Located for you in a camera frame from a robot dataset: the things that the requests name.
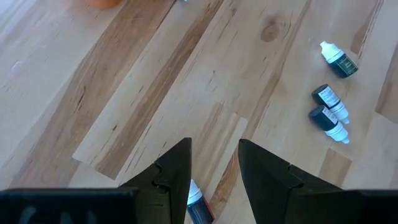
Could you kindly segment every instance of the wood grain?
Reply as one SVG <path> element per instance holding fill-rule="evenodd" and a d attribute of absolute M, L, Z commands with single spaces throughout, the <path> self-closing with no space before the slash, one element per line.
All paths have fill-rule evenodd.
<path fill-rule="evenodd" d="M 69 183 L 78 165 L 71 159 L 72 154 L 173 2 L 129 1 L 124 5 L 77 68 L 49 125 L 12 186 L 60 187 Z"/>
<path fill-rule="evenodd" d="M 45 113 L 121 6 L 100 13 L 84 1 L 0 2 L 0 166 Z"/>
<path fill-rule="evenodd" d="M 136 145 L 139 136 L 144 132 L 145 127 L 148 125 L 166 93 L 170 90 L 177 75 L 180 73 L 222 2 L 223 0 L 212 1 L 185 34 L 168 62 L 152 82 L 145 97 L 139 103 L 135 112 L 133 112 L 122 134 L 115 140 L 105 158 L 96 166 L 98 171 L 113 179 L 116 178 L 128 155 L 131 153 L 132 146 Z"/>
<path fill-rule="evenodd" d="M 397 134 L 398 124 L 374 113 L 363 152 L 351 164 L 343 188 L 389 188 L 396 181 Z"/>
<path fill-rule="evenodd" d="M 398 124 L 398 106 L 394 103 L 398 97 L 398 44 L 395 47 L 390 66 L 381 89 L 376 112 Z"/>
<path fill-rule="evenodd" d="M 341 187 L 351 163 L 351 160 L 329 149 L 323 161 L 319 177 L 337 187 Z"/>
<path fill-rule="evenodd" d="M 274 88 L 279 81 L 279 78 L 282 74 L 282 70 L 284 67 L 284 63 L 286 61 L 287 54 L 289 53 L 290 48 L 292 47 L 295 35 L 297 34 L 297 31 L 301 25 L 304 15 L 308 10 L 308 8 L 310 7 L 310 4 L 311 1 L 305 1 L 305 4 L 302 6 L 301 12 L 297 17 L 297 20 L 295 22 L 290 21 L 291 23 L 294 23 L 293 28 L 291 30 L 291 33 L 289 33 L 285 45 L 282 47 L 283 51 L 280 55 L 280 58 L 278 59 L 277 65 L 275 66 L 275 69 L 272 72 L 272 75 L 267 83 L 267 86 L 264 88 L 264 91 L 262 92 L 260 101 L 258 102 L 249 120 L 248 126 L 243 134 L 244 138 L 251 139 L 254 134 L 254 131 L 257 128 L 259 120 L 261 119 L 261 114 L 266 109 L 269 98 L 271 97 L 271 94 L 274 91 Z M 223 211 L 224 206 L 226 205 L 227 202 L 227 198 L 229 198 L 229 196 L 231 195 L 234 187 L 232 183 L 236 182 L 236 179 L 238 178 L 239 175 L 239 171 L 240 169 L 238 164 L 238 150 L 236 149 L 234 151 L 231 160 L 228 162 L 228 165 L 226 167 L 226 170 L 224 171 L 220 183 L 216 188 L 215 195 L 210 201 L 210 205 L 215 210 L 214 213 L 216 214 L 216 216 L 218 216 Z"/>

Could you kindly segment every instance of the white bottle cap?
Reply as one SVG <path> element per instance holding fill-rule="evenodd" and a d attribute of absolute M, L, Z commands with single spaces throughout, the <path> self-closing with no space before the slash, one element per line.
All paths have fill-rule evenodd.
<path fill-rule="evenodd" d="M 203 195 L 200 192 L 200 189 L 196 185 L 195 181 L 191 179 L 191 185 L 189 187 L 188 201 L 187 205 L 190 205 L 197 200 L 199 200 Z"/>
<path fill-rule="evenodd" d="M 335 44 L 329 44 L 328 42 L 323 41 L 320 45 L 322 47 L 322 55 L 328 63 L 333 63 L 344 54 L 344 52 Z"/>
<path fill-rule="evenodd" d="M 344 144 L 349 143 L 348 132 L 340 122 L 332 130 L 325 131 L 325 133 L 335 141 L 341 141 Z"/>

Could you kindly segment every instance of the bottle cap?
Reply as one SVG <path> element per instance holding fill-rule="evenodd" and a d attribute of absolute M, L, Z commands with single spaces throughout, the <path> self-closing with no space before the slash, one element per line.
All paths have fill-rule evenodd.
<path fill-rule="evenodd" d="M 193 181 L 191 179 L 191 184 L 189 187 L 189 194 L 188 194 L 188 201 L 187 201 L 187 205 L 190 205 L 194 202 L 196 202 L 197 200 L 199 200 L 203 195 L 200 192 L 200 189 L 198 188 L 198 186 L 196 185 L 195 181 Z"/>
<path fill-rule="evenodd" d="M 341 140 L 344 144 L 348 144 L 349 143 L 349 138 L 345 138 L 343 140 Z"/>
<path fill-rule="evenodd" d="M 323 41 L 320 45 L 322 47 L 322 55 L 328 63 L 333 63 L 344 54 L 335 44 Z"/>

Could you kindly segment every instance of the white dropper tip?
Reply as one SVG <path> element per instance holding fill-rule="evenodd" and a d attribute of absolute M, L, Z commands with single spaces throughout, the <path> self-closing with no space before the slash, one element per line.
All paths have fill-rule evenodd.
<path fill-rule="evenodd" d="M 320 45 L 321 45 L 321 48 L 324 48 L 324 47 L 329 46 L 330 44 L 326 41 L 323 41 Z"/>
<path fill-rule="evenodd" d="M 343 140 L 341 140 L 344 144 L 348 144 L 349 143 L 349 138 L 344 138 Z"/>
<path fill-rule="evenodd" d="M 341 122 L 343 122 L 344 124 L 349 124 L 349 119 L 348 119 L 348 117 L 342 119 Z"/>

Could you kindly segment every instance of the black plastic part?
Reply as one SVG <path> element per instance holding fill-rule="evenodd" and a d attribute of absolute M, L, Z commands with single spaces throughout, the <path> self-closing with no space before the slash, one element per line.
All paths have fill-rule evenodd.
<path fill-rule="evenodd" d="M 320 105 L 317 106 L 315 109 L 311 110 L 308 114 L 308 117 L 322 130 L 330 131 L 334 127 L 337 126 L 337 123 L 333 123 L 326 115 L 323 114 L 323 110 L 326 106 Z"/>
<path fill-rule="evenodd" d="M 185 138 L 118 189 L 0 192 L 0 223 L 183 223 L 191 179 Z"/>
<path fill-rule="evenodd" d="M 257 223 L 398 223 L 396 190 L 341 190 L 245 139 L 239 164 Z"/>

